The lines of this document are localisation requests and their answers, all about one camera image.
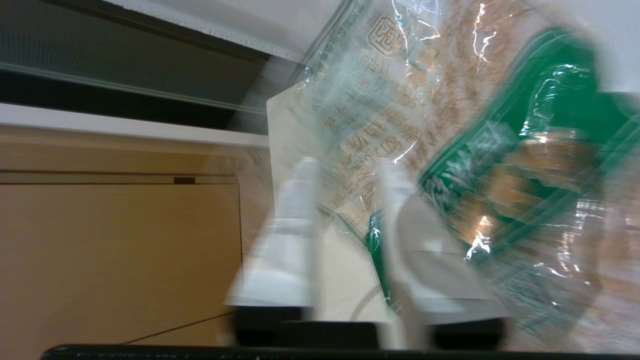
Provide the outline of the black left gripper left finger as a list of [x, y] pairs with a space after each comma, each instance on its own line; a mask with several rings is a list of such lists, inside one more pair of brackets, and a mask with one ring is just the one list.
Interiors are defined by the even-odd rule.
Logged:
[[310, 157], [294, 166], [231, 283], [225, 304], [236, 346], [274, 347], [286, 325], [314, 313], [319, 170], [320, 162]]

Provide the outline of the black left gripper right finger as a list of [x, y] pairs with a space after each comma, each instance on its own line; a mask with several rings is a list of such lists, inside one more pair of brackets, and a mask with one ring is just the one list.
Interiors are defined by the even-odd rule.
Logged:
[[397, 164], [382, 160], [377, 176], [382, 264], [404, 346], [499, 350], [509, 315], [493, 289], [464, 260], [461, 245]]

